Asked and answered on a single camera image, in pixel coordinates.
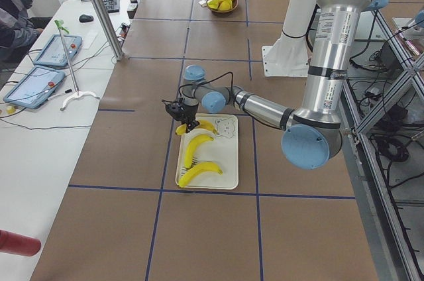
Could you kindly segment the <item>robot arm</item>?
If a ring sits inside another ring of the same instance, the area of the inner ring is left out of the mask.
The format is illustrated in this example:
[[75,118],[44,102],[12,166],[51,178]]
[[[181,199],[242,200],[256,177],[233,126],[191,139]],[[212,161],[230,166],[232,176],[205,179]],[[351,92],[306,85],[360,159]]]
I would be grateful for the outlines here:
[[290,0],[282,35],[265,48],[266,76],[305,76],[302,100],[285,107],[243,90],[214,86],[201,66],[183,73],[177,98],[167,112],[188,131],[197,126],[204,108],[218,113],[227,105],[265,125],[280,129],[282,152],[297,167],[315,169],[336,156],[342,147],[337,106],[347,77],[352,43],[360,14],[385,7],[389,0]]

